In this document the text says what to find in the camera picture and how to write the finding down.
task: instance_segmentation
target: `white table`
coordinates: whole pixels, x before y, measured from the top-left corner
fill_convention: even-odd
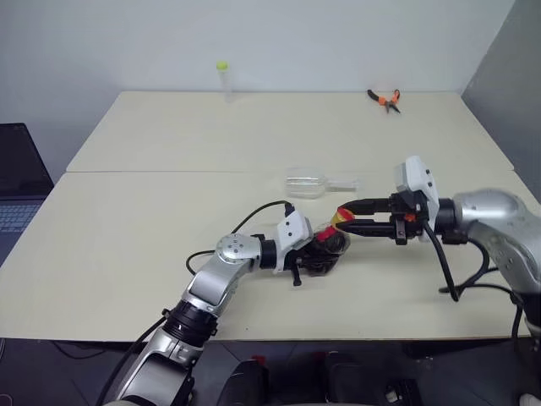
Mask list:
[[[124,92],[69,172],[388,170],[513,166],[455,93],[404,93],[402,114],[363,93]]]
[[[442,196],[501,187],[539,214],[510,170],[434,175]],[[361,178],[367,197],[393,191],[391,167]],[[177,303],[191,278],[188,254],[213,248],[249,211],[281,197],[278,174],[67,173],[0,268],[0,337],[132,341]],[[316,226],[353,198],[335,193],[294,203]],[[282,213],[262,212],[244,231],[265,231]],[[458,282],[477,270],[472,247],[445,250]],[[487,279],[504,283],[497,272]],[[477,289],[455,304],[438,294],[443,285],[431,245],[355,238],[328,276],[304,277],[300,288],[288,272],[245,277],[216,338],[509,336],[514,306],[506,295]]]

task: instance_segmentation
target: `laptop screen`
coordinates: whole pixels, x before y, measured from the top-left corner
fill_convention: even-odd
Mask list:
[[[26,126],[0,124],[0,198],[48,195],[52,187]]]

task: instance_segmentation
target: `laptop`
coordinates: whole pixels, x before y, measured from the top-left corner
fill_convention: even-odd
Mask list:
[[[52,188],[26,125],[0,124],[0,266]]]

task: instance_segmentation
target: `yellow cap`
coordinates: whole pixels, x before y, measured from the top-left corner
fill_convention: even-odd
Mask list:
[[[229,63],[226,61],[218,61],[216,62],[216,69],[218,70],[228,70],[229,69]]]

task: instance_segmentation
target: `orange-handled pliers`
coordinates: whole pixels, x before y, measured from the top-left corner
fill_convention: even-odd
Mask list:
[[[380,106],[385,106],[387,112],[389,112],[390,108],[392,108],[395,112],[400,112],[400,110],[398,110],[398,107],[396,106],[396,104],[398,104],[398,99],[400,99],[400,91],[398,89],[393,92],[391,101],[387,101],[387,99],[385,99],[384,97],[376,95],[370,89],[368,89],[367,93],[369,94],[369,97],[372,100],[376,100],[380,104]]]

